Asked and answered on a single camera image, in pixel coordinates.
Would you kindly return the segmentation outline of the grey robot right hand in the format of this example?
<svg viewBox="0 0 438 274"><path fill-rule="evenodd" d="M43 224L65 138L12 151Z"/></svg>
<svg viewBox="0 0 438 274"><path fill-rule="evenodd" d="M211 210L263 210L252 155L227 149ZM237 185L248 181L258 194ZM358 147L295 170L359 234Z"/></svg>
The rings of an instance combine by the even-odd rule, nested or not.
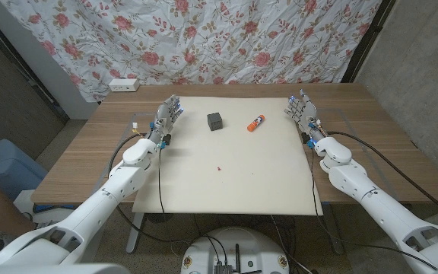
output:
<svg viewBox="0 0 438 274"><path fill-rule="evenodd" d="M299 96L290 96L284 112L297 124L303 143L310 148L314 148L318 141L327 136L317 117L315 104L303 89L300 89Z"/></svg>

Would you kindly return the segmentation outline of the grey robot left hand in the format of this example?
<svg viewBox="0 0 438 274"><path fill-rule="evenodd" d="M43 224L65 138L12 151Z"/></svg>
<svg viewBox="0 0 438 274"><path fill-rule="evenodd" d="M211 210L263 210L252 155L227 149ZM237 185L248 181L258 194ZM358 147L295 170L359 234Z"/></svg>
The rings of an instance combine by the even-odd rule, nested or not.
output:
<svg viewBox="0 0 438 274"><path fill-rule="evenodd" d="M148 135L148 139L160 145L163 138L170 134L174 123L183 113L180 104L180 97L173 94L167 98L158 108L154 117L153 127Z"/></svg>

